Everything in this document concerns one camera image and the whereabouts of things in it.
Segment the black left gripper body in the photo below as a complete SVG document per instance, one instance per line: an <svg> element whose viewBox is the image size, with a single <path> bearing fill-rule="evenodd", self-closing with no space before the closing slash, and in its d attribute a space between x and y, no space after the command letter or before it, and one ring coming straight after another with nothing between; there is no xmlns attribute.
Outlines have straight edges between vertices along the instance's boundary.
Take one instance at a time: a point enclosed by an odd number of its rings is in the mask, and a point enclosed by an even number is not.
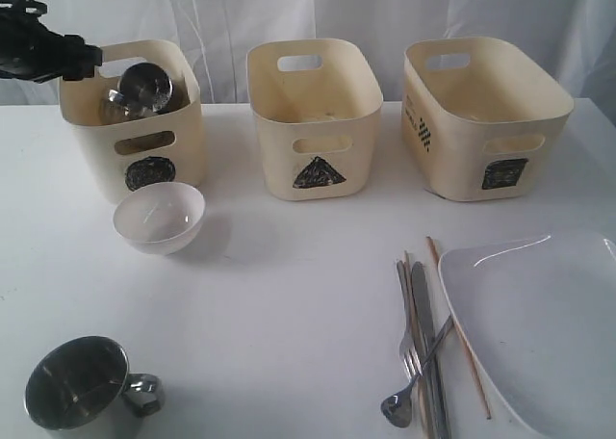
<svg viewBox="0 0 616 439"><path fill-rule="evenodd" d="M1 0L1 78L43 83L62 75L63 38L39 18L37 0Z"/></svg>

